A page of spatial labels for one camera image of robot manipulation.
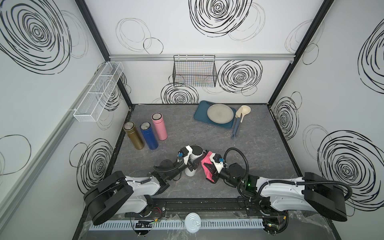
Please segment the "pink cloth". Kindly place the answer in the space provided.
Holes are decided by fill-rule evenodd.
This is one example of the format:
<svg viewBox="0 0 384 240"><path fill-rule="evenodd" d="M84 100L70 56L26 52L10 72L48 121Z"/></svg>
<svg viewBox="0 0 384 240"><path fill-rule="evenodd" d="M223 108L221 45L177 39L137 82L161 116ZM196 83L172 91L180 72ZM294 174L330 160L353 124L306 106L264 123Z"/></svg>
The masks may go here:
<svg viewBox="0 0 384 240"><path fill-rule="evenodd" d="M210 159L210 157L211 157L212 154L213 154L213 153L212 153L211 151L209 151L209 152L207 153L207 155L202 159L202 161L201 161L201 165L202 165L202 167L203 167L203 169L204 169L204 173L205 173L205 175L206 175L206 179L207 179L210 183L215 184L216 182L215 182L215 180L213 179L213 174L212 174L212 172L211 172L211 170L210 170L210 168L214 166L214 165L212 164L211 159Z"/></svg>

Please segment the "white thermos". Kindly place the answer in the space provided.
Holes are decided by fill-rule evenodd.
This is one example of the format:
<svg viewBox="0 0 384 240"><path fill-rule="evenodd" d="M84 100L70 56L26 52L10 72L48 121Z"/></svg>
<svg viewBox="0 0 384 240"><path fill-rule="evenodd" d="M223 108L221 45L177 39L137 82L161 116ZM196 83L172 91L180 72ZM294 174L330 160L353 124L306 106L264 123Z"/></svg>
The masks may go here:
<svg viewBox="0 0 384 240"><path fill-rule="evenodd" d="M204 150L199 145L192 146L192 153L189 156L189 160L187 162L187 167L185 169L185 174L188 177L193 177L196 174L197 168L199 167L199 161L201 160L201 156L203 155Z"/></svg>

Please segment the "pink thermos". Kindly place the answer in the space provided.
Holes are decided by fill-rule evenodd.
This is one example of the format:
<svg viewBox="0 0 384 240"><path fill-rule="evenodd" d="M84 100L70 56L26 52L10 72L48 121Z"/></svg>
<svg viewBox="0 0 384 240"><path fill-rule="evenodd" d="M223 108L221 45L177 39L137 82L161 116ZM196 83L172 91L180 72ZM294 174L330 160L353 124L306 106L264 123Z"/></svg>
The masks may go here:
<svg viewBox="0 0 384 240"><path fill-rule="evenodd" d="M166 130L163 115L161 113L152 114L152 121L156 129L159 140L160 141L166 140L168 138L168 133Z"/></svg>

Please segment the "blue thermos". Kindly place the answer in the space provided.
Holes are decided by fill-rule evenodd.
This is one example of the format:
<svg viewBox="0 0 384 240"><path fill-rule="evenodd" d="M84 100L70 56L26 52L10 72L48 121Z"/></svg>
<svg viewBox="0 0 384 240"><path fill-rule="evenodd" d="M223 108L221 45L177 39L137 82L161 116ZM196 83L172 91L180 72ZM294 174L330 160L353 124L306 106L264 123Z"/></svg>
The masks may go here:
<svg viewBox="0 0 384 240"><path fill-rule="evenodd" d="M155 150L159 147L158 141L156 140L155 134L153 132L152 126L149 122L143 122L140 125L140 130L142 135L149 147L150 150Z"/></svg>

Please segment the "gold thermos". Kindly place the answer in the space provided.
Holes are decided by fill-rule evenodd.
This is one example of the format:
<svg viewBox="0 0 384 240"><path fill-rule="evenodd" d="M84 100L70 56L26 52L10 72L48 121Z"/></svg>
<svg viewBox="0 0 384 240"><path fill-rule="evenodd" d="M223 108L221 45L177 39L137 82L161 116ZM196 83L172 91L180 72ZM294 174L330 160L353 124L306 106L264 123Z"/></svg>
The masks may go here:
<svg viewBox="0 0 384 240"><path fill-rule="evenodd" d="M144 148L145 144L139 135L139 132L136 128L136 125L133 122L126 122L123 125L123 129L129 139L131 140L132 144L134 145L135 149L141 150Z"/></svg>

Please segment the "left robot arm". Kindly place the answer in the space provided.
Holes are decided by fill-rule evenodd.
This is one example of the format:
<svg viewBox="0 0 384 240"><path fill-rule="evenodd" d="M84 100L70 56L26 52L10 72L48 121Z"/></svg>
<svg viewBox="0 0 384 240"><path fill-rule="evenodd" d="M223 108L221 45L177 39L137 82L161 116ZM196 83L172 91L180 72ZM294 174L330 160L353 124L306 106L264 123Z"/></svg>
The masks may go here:
<svg viewBox="0 0 384 240"><path fill-rule="evenodd" d="M161 161L146 177L125 176L122 171L110 174L84 194L93 225L101 225L119 214L162 217L165 207L156 204L152 197L162 194L170 186L169 181L184 170L195 171L207 155L208 151L200 146L186 146L177 153L176 160Z"/></svg>

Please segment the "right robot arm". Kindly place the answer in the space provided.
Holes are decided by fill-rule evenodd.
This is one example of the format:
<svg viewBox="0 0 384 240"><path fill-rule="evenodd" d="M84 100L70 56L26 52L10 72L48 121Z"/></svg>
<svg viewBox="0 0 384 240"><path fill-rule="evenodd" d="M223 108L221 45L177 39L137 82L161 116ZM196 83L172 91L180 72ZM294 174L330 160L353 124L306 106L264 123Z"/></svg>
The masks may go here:
<svg viewBox="0 0 384 240"><path fill-rule="evenodd" d="M301 210L317 212L338 222L348 219L346 201L353 191L345 183L326 180L310 172L296 179L273 180L246 175L239 164L224 168L217 163L204 163L203 167L208 181L223 180L237 188L241 197L262 213Z"/></svg>

